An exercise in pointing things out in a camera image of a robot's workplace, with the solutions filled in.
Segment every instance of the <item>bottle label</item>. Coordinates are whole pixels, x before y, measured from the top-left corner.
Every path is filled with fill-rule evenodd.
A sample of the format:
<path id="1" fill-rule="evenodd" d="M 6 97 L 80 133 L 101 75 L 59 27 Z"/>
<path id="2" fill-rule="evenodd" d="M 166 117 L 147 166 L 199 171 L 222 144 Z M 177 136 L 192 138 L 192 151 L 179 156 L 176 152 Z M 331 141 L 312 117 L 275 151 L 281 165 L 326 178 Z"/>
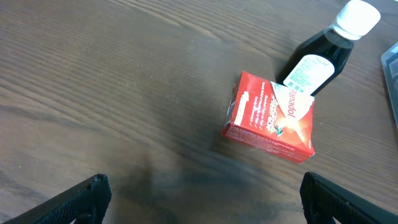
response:
<path id="1" fill-rule="evenodd" d="M 284 80 L 284 85 L 311 95 L 335 72 L 333 64 L 319 55 L 306 55 Z"/>

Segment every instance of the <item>black plastic object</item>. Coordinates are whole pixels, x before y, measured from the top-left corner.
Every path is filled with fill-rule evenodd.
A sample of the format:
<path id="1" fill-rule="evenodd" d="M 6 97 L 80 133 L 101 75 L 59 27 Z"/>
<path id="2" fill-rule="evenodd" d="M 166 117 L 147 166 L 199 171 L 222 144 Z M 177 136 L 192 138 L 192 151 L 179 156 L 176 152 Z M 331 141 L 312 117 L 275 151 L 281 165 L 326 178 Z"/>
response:
<path id="1" fill-rule="evenodd" d="M 333 217 L 342 224 L 398 223 L 396 215 L 313 172 L 304 175 L 300 194 L 308 224 L 335 224 Z"/>
<path id="2" fill-rule="evenodd" d="M 75 224 L 101 223 L 111 196 L 107 176 L 96 174 L 4 224 L 70 224 L 73 221 Z"/>

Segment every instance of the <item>bottle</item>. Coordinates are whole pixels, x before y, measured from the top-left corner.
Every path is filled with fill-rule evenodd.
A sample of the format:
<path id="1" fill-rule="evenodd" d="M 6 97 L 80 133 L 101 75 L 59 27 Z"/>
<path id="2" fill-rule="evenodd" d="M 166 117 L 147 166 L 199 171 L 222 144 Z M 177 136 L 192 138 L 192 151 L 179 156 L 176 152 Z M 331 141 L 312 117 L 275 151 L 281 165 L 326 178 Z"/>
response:
<path id="1" fill-rule="evenodd" d="M 276 82 L 315 96 L 343 70 L 357 40 L 380 20 L 380 12 L 352 0 L 325 30 L 300 44 L 276 77 Z"/>

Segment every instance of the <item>wood grain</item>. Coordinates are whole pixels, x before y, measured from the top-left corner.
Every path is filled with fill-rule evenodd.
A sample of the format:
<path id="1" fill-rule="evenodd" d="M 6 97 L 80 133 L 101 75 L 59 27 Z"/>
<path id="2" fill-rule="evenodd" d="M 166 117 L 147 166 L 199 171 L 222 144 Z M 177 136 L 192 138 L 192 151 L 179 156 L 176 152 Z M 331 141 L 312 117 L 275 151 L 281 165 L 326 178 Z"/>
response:
<path id="1" fill-rule="evenodd" d="M 380 56 L 398 4 L 317 95 L 302 165 L 220 137 L 241 70 L 273 80 L 345 1 L 0 2 L 0 221 L 96 173 L 105 223 L 305 223 L 315 171 L 398 213 L 397 131 Z"/>

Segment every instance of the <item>cardboard box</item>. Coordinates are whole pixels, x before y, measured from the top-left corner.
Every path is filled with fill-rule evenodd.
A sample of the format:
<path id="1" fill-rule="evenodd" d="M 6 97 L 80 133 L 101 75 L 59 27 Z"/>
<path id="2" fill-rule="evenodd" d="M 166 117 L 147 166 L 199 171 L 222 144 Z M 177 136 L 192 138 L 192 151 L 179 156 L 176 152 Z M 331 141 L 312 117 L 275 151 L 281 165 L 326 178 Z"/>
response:
<path id="1" fill-rule="evenodd" d="M 234 86 L 222 135 L 301 163 L 311 143 L 314 97 L 243 71 Z"/>

